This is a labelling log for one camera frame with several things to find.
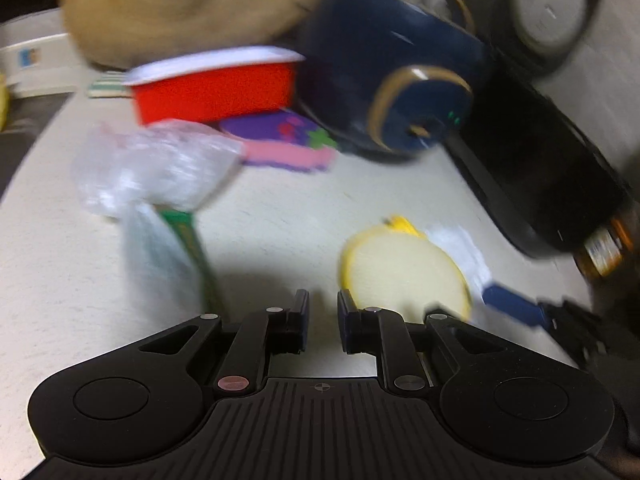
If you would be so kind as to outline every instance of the bottle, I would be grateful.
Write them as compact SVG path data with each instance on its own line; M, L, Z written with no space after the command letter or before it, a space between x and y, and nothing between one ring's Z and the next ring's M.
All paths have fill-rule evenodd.
M597 229L574 254L574 260L587 280L598 283L633 264L639 250L640 215L638 204L632 202Z

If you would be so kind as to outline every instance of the beige fabric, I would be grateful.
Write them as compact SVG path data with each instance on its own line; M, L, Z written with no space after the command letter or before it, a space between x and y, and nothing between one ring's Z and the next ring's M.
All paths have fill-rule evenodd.
M268 43L317 0L61 0L88 59L130 68L191 52Z

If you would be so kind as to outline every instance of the blue brush handle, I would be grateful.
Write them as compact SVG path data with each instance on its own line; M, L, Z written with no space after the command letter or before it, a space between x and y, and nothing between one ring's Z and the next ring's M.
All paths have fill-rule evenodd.
M503 286L489 285L482 292L482 300L525 325L549 326L549 320L539 306Z

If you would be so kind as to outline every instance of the blue ceramic cup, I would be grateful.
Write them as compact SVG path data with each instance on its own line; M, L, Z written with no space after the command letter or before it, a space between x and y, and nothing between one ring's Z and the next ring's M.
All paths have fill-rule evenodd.
M366 150L413 153L468 116L492 56L462 0L446 20L407 0L321 0L300 36L298 101Z

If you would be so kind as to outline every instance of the plastic wrap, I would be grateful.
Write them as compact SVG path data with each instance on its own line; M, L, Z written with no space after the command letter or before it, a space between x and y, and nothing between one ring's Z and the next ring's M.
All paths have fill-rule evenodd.
M213 128L168 120L131 134L100 124L74 161L82 205L119 218L129 296L169 327L203 312L202 272L155 205L192 212L238 162L242 144Z

